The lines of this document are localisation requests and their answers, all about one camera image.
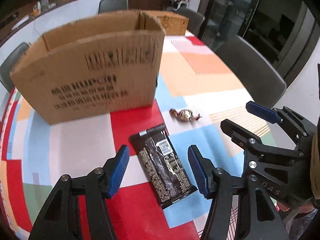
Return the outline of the grey chair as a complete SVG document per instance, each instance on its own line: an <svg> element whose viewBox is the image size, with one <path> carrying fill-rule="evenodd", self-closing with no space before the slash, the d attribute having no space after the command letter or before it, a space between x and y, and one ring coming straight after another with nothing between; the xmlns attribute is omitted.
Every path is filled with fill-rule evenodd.
<svg viewBox="0 0 320 240"><path fill-rule="evenodd" d="M128 0L101 0L98 13L114 12L118 10L127 10L129 8Z"/></svg>
<svg viewBox="0 0 320 240"><path fill-rule="evenodd" d="M204 23L205 16L199 12L190 10L186 7L180 7L177 10L174 10L173 7L167 7L166 11L175 12L179 15L182 15L189 19L187 30L190 31L193 35L198 36L200 28Z"/></svg>
<svg viewBox="0 0 320 240"><path fill-rule="evenodd" d="M6 58L6 60L2 63L0 68L0 79L1 84L5 87L8 92L11 92L15 87L11 77L10 71L19 58L28 50L30 44L28 43L21 43L17 48L15 48L11 54Z"/></svg>
<svg viewBox="0 0 320 240"><path fill-rule="evenodd" d="M287 86L274 67L242 37L224 42L215 54L237 76L254 102L272 108Z"/></svg>

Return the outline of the brown striped wrapped candy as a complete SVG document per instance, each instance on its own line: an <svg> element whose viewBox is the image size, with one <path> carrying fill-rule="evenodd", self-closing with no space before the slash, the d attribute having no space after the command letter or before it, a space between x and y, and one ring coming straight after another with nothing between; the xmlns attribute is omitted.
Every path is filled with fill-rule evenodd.
<svg viewBox="0 0 320 240"><path fill-rule="evenodd" d="M200 114L194 115L193 111L191 111L189 109L182 109L180 111L177 111L172 108L169 110L169 113L172 116L174 116L178 121L181 121L181 122L197 121L200 118L202 118L202 116Z"/></svg>

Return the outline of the colourful checked tablecloth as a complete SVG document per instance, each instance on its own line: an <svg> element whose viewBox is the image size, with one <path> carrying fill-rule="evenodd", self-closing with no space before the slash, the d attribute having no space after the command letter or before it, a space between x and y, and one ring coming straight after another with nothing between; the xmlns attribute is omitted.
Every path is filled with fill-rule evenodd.
<svg viewBox="0 0 320 240"><path fill-rule="evenodd" d="M55 126L45 123L17 90L7 101L1 128L1 212L5 228L27 239L54 184L63 174L84 176L115 155L129 136L165 124L187 174L187 149L201 153L233 176L242 174L243 151L224 135L230 119L275 145L264 120L249 114L250 94L229 68L193 36L167 36L151 107L116 112ZM181 122L170 109L202 118Z"/></svg>

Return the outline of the black chocolate biscuit packet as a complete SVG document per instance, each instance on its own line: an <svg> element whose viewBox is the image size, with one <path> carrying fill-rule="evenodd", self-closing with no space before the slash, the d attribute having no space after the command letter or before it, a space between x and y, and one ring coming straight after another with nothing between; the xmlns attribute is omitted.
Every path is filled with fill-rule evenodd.
<svg viewBox="0 0 320 240"><path fill-rule="evenodd" d="M155 189L162 209L197 191L169 139L165 124L133 134L129 142Z"/></svg>

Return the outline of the grey chair far right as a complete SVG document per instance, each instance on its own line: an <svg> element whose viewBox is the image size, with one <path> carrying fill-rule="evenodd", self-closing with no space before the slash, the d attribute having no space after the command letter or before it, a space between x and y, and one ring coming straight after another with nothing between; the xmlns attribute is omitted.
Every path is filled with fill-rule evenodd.
<svg viewBox="0 0 320 240"><path fill-rule="evenodd" d="M166 11L175 12L179 15L182 15L189 19L187 30L190 31L193 35L198 36L200 28L204 23L205 16L199 12L190 10L186 7L180 7L177 10L174 10L173 7L167 7Z"/></svg>

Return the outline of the brown cardboard box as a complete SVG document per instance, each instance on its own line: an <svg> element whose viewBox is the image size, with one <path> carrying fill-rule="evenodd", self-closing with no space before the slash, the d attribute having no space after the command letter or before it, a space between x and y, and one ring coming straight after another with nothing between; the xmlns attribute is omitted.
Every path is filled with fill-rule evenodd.
<svg viewBox="0 0 320 240"><path fill-rule="evenodd" d="M156 10L119 10L67 23L40 36L10 77L48 124L153 103L166 34L188 19Z"/></svg>

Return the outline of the grey chair left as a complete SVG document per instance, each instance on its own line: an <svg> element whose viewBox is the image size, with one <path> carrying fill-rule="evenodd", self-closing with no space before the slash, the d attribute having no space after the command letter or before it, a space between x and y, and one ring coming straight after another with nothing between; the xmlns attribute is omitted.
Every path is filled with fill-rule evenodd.
<svg viewBox="0 0 320 240"><path fill-rule="evenodd" d="M28 50L30 44L28 43L21 43L17 48L15 48L11 54L6 58L6 60L2 63L0 68L0 79L1 84L5 87L8 92L11 92L15 87L11 77L10 71L19 58Z"/></svg>

